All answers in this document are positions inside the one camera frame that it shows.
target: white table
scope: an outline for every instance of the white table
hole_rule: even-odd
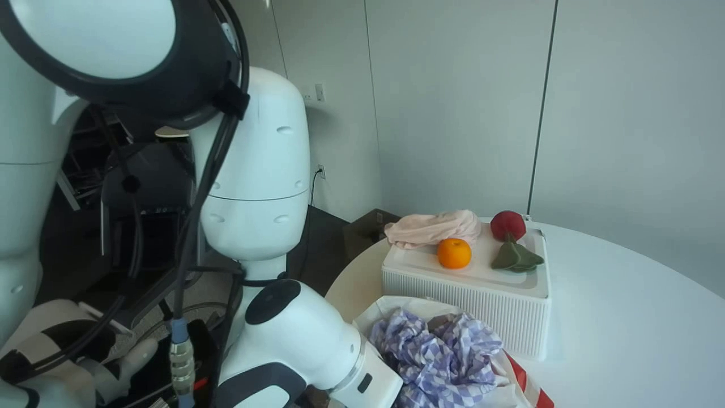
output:
[[[725,300],[626,246],[540,226],[552,295],[549,356],[518,363],[557,408],[725,408]],[[387,243],[377,243],[327,293],[344,320],[381,297],[385,253]]]

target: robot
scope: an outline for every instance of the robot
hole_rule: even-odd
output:
[[[401,381],[377,349],[310,288],[278,281],[310,195],[303,102],[284,77],[249,67],[227,0],[0,0],[0,344],[34,303],[39,235],[85,107],[191,135],[198,198],[177,281],[192,267],[198,225],[247,270],[217,376],[216,406],[288,406],[305,388],[347,406],[392,406]],[[192,344],[170,321],[180,406],[192,406]],[[21,382],[0,406],[96,406],[124,393],[154,342],[116,371],[65,360]]]

